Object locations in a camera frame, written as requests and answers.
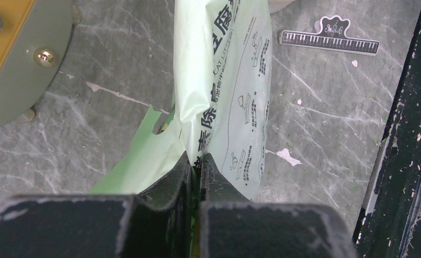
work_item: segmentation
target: cat litter bag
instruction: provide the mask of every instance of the cat litter bag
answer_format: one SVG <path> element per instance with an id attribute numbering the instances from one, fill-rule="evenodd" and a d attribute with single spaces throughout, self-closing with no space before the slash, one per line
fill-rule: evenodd
<path id="1" fill-rule="evenodd" d="M 173 119 L 155 135 L 160 112 L 150 108 L 129 153 L 90 192 L 139 193 L 186 151 L 198 168 L 211 153 L 254 199 L 265 167 L 272 44 L 267 1 L 176 0 Z"/>

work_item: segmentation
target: orange surface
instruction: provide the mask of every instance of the orange surface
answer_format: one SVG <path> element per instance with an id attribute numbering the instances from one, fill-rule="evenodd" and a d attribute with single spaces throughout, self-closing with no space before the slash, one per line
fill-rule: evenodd
<path id="1" fill-rule="evenodd" d="M 0 69 L 14 44 L 35 0 L 0 0 L 0 16 L 4 26 L 0 31 Z"/>

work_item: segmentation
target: gray marble surface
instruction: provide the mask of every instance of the gray marble surface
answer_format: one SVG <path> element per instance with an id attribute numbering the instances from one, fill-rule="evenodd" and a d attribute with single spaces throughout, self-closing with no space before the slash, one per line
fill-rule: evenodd
<path id="1" fill-rule="evenodd" d="M 127 152 L 148 104 L 170 111 L 174 1 L 75 4 L 84 19 L 37 119 L 0 128 L 0 202 L 86 192 Z M 349 36 L 381 49 L 370 57 L 274 45 L 267 149 L 286 148 L 302 164 L 267 154 L 258 201 L 324 203 L 354 227 L 421 1 L 380 5 L 297 0 L 272 15 L 274 38 L 312 32 L 321 16 L 339 14 L 351 20 Z"/>

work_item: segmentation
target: piano keyboard clip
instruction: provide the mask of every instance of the piano keyboard clip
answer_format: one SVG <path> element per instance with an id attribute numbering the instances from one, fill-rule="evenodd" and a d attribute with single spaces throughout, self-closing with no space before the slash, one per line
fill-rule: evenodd
<path id="1" fill-rule="evenodd" d="M 362 55 L 376 55 L 379 41 L 355 39 L 346 35 L 350 21 L 339 15 L 321 17 L 315 27 L 318 33 L 284 30 L 280 33 L 280 44 L 310 47 Z"/>

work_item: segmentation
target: piano key pattern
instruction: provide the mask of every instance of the piano key pattern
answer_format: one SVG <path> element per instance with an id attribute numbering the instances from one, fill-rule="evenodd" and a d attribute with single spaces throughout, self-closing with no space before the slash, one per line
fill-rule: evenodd
<path id="1" fill-rule="evenodd" d="M 293 31 L 283 31 L 280 35 L 280 44 L 322 48 L 365 55 L 376 55 L 380 45 L 378 41 L 372 40 L 353 38 L 338 39 Z"/>

